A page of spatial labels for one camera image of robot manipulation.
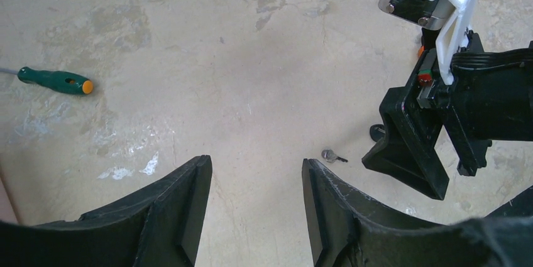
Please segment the orange black padlock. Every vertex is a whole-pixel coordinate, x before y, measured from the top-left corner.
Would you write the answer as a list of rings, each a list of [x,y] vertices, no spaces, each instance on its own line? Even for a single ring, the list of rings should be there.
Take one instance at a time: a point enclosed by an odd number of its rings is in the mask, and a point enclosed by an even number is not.
[[[383,124],[374,124],[370,127],[369,134],[370,138],[377,143],[386,135],[385,126]]]

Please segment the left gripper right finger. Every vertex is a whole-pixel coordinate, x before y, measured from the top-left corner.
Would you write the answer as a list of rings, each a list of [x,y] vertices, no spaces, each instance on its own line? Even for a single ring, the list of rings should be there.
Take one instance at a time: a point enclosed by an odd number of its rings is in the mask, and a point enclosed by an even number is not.
[[[483,218],[437,224],[395,210],[305,159],[314,266],[531,266],[532,189]]]

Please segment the small silver key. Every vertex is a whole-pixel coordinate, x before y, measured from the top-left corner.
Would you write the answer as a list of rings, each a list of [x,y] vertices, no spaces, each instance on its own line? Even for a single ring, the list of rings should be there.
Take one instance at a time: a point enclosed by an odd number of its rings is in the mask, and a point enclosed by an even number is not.
[[[347,163],[348,160],[345,158],[342,158],[335,154],[335,152],[332,149],[324,149],[321,152],[321,156],[328,162],[328,163],[334,163],[336,161],[341,161],[343,163]]]

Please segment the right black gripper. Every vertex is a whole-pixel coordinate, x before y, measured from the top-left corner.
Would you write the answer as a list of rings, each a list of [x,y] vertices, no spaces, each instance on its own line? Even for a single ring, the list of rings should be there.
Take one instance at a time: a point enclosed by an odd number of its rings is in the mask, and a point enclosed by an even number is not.
[[[467,40],[451,61],[453,84],[445,85],[436,49],[423,38],[407,83],[388,89],[380,104],[385,135],[363,157],[366,169],[444,200],[449,177],[435,151],[442,125],[463,176],[486,167],[494,140],[532,141],[532,47],[485,52],[477,33]],[[420,85],[433,90],[418,104]]]

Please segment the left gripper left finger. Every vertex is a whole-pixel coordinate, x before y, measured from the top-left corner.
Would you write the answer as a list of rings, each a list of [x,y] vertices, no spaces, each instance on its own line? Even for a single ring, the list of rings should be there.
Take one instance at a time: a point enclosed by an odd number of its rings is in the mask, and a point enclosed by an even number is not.
[[[212,178],[208,155],[76,221],[1,223],[2,266],[193,266]]]

